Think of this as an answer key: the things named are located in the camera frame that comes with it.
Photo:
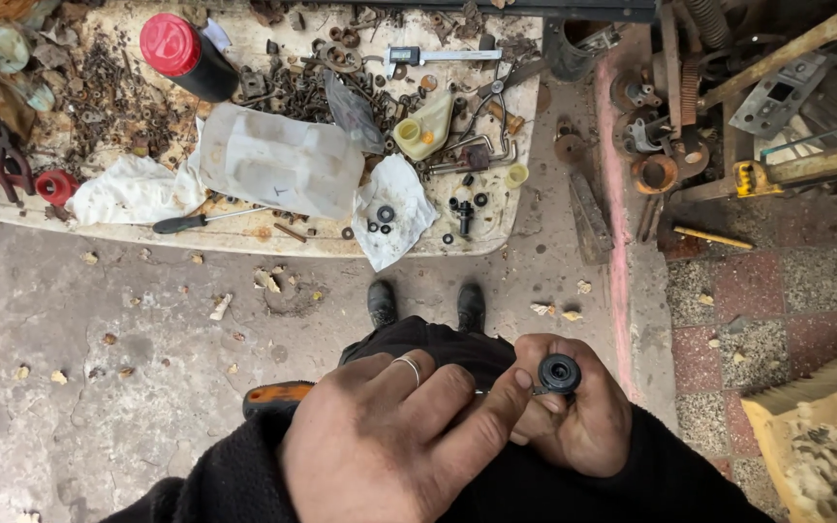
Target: red plastic part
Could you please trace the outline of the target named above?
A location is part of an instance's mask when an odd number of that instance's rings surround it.
[[[202,41],[188,21],[160,13],[140,29],[140,53],[161,75],[181,77],[199,63]]]
[[[79,182],[63,169],[55,169],[38,176],[34,181],[34,189],[49,204],[63,206],[79,189]]]

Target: yellow plastic reservoir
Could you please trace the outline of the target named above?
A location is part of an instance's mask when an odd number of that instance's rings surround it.
[[[392,138],[403,153],[415,161],[424,160],[448,140],[454,95],[445,92],[392,129]]]

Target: black rubber grommet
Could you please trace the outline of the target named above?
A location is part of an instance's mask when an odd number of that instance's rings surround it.
[[[568,355],[551,354],[539,363],[538,379],[552,393],[569,394],[580,385],[580,366]]]
[[[383,206],[377,209],[377,220],[380,223],[389,223],[396,217],[396,211],[392,210],[390,206]]]

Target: red cap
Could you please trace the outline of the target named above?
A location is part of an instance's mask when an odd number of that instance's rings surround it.
[[[199,34],[188,21],[160,13],[140,29],[140,53],[157,73],[180,77],[192,71],[202,55]]]

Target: black boot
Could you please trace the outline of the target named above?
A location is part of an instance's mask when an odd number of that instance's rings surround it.
[[[479,332],[482,334],[486,322],[486,300],[483,299],[480,286],[469,283],[460,288],[458,293],[458,330],[463,333]]]
[[[366,290],[366,310],[374,328],[389,327],[399,321],[392,286],[383,280],[370,284],[370,289]]]

